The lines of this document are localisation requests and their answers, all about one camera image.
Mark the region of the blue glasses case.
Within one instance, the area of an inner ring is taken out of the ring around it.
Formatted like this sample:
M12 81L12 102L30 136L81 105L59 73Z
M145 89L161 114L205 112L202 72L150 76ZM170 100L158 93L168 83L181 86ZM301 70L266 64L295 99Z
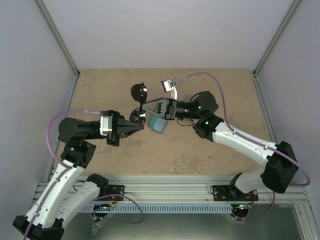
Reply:
M159 134L162 134L166 128L168 120L159 118L158 116L154 115L153 113L149 114L148 118L148 127Z

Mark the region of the black sunglasses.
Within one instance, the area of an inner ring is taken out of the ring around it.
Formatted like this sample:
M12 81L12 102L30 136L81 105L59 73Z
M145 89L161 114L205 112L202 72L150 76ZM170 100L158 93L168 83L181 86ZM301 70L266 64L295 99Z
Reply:
M147 96L148 96L148 90L147 87L143 82L134 84L131 89L131 96L132 98L139 103L139 107L135 108L130 116L129 120L134 123L139 123L144 125L146 122L146 111L143 110L143 104L146 103L147 101Z

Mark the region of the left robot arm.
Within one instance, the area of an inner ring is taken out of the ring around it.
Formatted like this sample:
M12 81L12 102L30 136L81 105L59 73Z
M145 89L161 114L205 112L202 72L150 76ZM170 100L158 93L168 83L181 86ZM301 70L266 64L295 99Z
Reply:
M52 124L48 124L46 144L58 165L34 206L13 221L13 226L23 235L23 239L60 240L69 222L91 201L117 202L125 198L124 186L110 185L108 179L96 173L90 175L73 196L67 197L70 188L93 158L96 145L90 140L105 139L108 145L118 147L122 138L144 129L144 123L126 120L117 111L101 111L97 115L100 119L94 121L71 117L61 120L58 140L65 146L60 157L52 149Z

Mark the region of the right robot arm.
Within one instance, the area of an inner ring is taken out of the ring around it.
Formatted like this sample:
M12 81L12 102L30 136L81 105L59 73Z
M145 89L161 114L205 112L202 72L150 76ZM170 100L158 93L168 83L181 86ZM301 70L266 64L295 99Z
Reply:
M192 127L201 139L230 147L259 164L259 169L233 177L228 185L232 198L240 200L263 188L285 193L298 171L292 146L285 141L279 144L264 141L232 127L215 115L218 108L209 91L196 94L189 102L162 97L142 104L144 111L164 120L196 120Z

